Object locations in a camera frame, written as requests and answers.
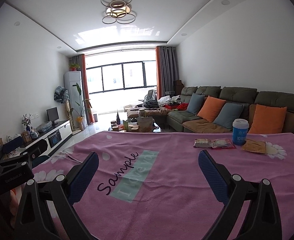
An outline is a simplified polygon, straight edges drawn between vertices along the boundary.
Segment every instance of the white lid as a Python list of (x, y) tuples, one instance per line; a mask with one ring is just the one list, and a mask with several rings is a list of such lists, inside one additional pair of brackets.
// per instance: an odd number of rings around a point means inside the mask
[(245, 119), (235, 119), (235, 121), (233, 122), (233, 127), (237, 129), (248, 129), (249, 123)]

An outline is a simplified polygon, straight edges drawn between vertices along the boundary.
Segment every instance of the gray pillow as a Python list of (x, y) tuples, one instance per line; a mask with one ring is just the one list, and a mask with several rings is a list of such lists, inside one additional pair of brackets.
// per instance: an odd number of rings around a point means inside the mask
[(193, 93), (191, 95), (191, 99), (189, 101), (188, 107), (186, 109), (187, 112), (191, 113), (191, 114), (198, 114), (199, 109), (201, 107), (201, 104), (204, 101), (205, 96), (203, 95), (197, 95), (195, 93)]
[(232, 130), (233, 122), (239, 118), (243, 108), (243, 105), (226, 103), (213, 123)]

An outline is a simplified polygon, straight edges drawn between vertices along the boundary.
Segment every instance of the computer monitor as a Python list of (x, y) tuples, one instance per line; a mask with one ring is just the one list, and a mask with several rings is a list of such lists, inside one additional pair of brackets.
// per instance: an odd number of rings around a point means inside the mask
[(58, 110), (56, 107), (47, 109), (48, 120), (52, 121), (52, 124), (55, 125), (55, 121), (59, 119)]

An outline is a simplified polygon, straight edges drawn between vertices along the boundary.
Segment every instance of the window frame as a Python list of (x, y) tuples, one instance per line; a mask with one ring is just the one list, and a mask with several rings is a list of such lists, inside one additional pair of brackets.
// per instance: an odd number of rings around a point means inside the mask
[[(92, 92), (92, 93), (89, 93), (89, 94), (92, 95), (92, 94), (98, 94), (98, 93), (104, 93), (104, 92), (110, 92), (110, 91), (155, 87), (157, 84), (154, 85), (154, 86), (147, 86), (147, 83), (146, 83), (145, 62), (156, 62), (156, 60), (129, 61), (129, 62), (113, 63), (113, 64), (106, 64), (106, 65), (101, 65), (101, 66), (86, 68), (86, 71), (89, 70), (89, 69), (101, 68), (101, 72), (102, 72), (103, 90), (102, 91), (99, 91), (99, 92)], [(144, 81), (144, 85), (143, 86), (125, 88), (124, 64), (129, 64), (129, 63), (141, 63), (142, 64), (142, 67), (143, 67), (143, 81)], [(114, 65), (121, 65), (122, 78), (123, 78), (123, 88), (112, 89), (112, 90), (105, 90), (105, 87), (104, 87), (104, 76), (103, 76), (103, 67), (106, 67), (106, 66), (114, 66)]]

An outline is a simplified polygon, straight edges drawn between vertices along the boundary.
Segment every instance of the green plant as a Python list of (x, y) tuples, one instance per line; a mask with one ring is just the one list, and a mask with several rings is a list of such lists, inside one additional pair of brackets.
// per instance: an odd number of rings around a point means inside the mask
[(77, 101), (75, 101), (75, 102), (76, 102), (76, 104), (79, 107), (79, 112), (76, 109), (71, 108), (70, 109), (70, 113), (72, 113), (72, 111), (75, 110), (79, 116), (84, 116), (85, 109), (87, 111), (90, 110), (90, 108), (85, 108), (85, 102), (87, 101), (89, 103), (89, 106), (91, 107), (91, 104), (90, 104), (90, 101), (89, 101), (90, 99), (81, 100), (81, 94), (82, 94), (82, 92), (81, 92), (81, 88), (80, 88), (80, 86), (79, 86), (78, 83), (76, 83), (76, 87), (77, 87), (77, 91), (78, 91), (78, 94), (79, 94), (79, 103)]
[(31, 124), (31, 114), (29, 114), (29, 116), (27, 116), (27, 114), (23, 115), (22, 116), (22, 121), (21, 123), (24, 125), (24, 126), (28, 126)]
[(69, 65), (69, 68), (70, 68), (70, 69), (72, 69), (72, 68), (76, 68), (76, 69), (78, 69), (78, 68), (80, 68), (80, 66), (79, 66), (79, 64), (70, 64), (70, 65)]

